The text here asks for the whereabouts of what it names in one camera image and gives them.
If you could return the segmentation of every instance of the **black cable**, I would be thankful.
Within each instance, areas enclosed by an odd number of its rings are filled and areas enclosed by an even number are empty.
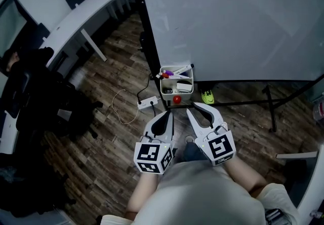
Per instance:
[[[150,73],[150,74],[148,75],[148,80],[147,80],[147,85],[146,85],[146,87],[143,88],[141,91],[139,91],[139,92],[137,93],[137,95],[136,95],[139,104],[141,104],[141,100],[140,100],[140,98],[138,97],[138,95],[139,95],[142,91],[144,91],[144,90],[147,89],[147,87],[148,87],[148,83],[150,82],[150,76],[151,76],[151,74],[152,74],[152,73]]]
[[[154,105],[153,105],[153,102],[151,101],[151,105],[152,105],[152,108],[153,108],[153,112],[154,112],[154,117],[156,116],[156,113],[155,113],[155,108],[154,108]]]

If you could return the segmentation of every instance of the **green object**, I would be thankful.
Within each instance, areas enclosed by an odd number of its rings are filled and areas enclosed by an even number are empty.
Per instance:
[[[213,104],[215,102],[214,95],[211,90],[201,91],[201,98],[202,101],[207,105]]]

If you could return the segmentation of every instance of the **white desk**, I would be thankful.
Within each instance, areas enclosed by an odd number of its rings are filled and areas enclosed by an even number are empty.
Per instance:
[[[312,221],[309,214],[318,210],[324,199],[324,145],[321,145],[319,152],[300,154],[278,154],[278,159],[305,159],[317,157],[314,172],[307,186],[306,192],[300,201],[297,210],[300,214],[300,224],[306,225]]]
[[[82,26],[96,13],[98,13],[101,9],[106,7],[113,0],[85,0],[80,5],[78,5],[75,9],[71,11],[62,21],[61,23],[50,33],[49,37],[43,42],[40,48],[51,47],[54,50],[54,54],[52,58],[48,61],[47,67],[51,64],[51,62],[55,59],[58,53],[62,50],[64,45],[82,28]],[[94,50],[99,54],[99,56],[105,61],[105,56],[101,53],[99,48],[92,41],[87,32],[82,29],[81,33],[85,37],[85,39],[89,42],[89,44],[94,48]]]
[[[71,11],[62,21],[61,23],[50,33],[49,37],[45,39],[40,48],[51,47],[54,50],[54,54],[52,58],[48,61],[47,67],[51,64],[51,62],[55,59],[55,57],[59,54],[59,52],[63,49],[64,45],[82,28],[82,26],[96,13],[98,13],[101,9],[106,7],[113,0],[85,0],[80,5],[78,5],[74,10]],[[129,1],[126,1],[126,5],[130,10]],[[117,1],[117,5],[121,13],[123,13],[122,5],[119,1]],[[116,14],[113,11],[113,8],[108,7],[110,14],[116,18]],[[81,33],[85,37],[85,39],[89,42],[89,44],[93,47],[93,49],[98,53],[98,55],[105,61],[106,57],[102,54],[99,48],[92,41],[87,32],[82,29]],[[3,133],[2,140],[0,144],[0,153],[12,154],[15,150],[16,140],[18,131],[16,129],[17,119],[12,118],[9,114],[7,114]]]

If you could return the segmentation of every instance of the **white cable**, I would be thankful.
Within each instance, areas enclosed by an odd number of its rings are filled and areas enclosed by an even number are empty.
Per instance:
[[[112,99],[112,101],[111,101],[111,106],[112,106],[112,109],[113,109],[113,110],[115,111],[115,113],[117,114],[118,119],[119,119],[119,121],[120,121],[121,124],[130,124],[131,122],[133,122],[133,121],[136,119],[137,114],[138,114],[138,109],[137,109],[137,112],[136,112],[136,115],[135,115],[134,119],[131,120],[130,122],[126,122],[126,123],[124,123],[124,122],[122,122],[122,120],[121,120],[120,117],[119,117],[119,114],[117,113],[117,111],[116,111],[116,110],[114,109],[114,107],[113,107],[113,101],[114,101],[115,97],[119,94],[120,91],[123,91],[123,90],[126,91],[126,89],[121,89],[121,90],[119,90],[119,91],[117,92],[117,94],[113,97],[113,99]]]

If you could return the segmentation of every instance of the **red ball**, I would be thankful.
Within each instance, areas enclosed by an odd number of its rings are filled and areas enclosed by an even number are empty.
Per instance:
[[[175,102],[176,104],[179,104],[181,102],[181,96],[174,96],[173,102]]]

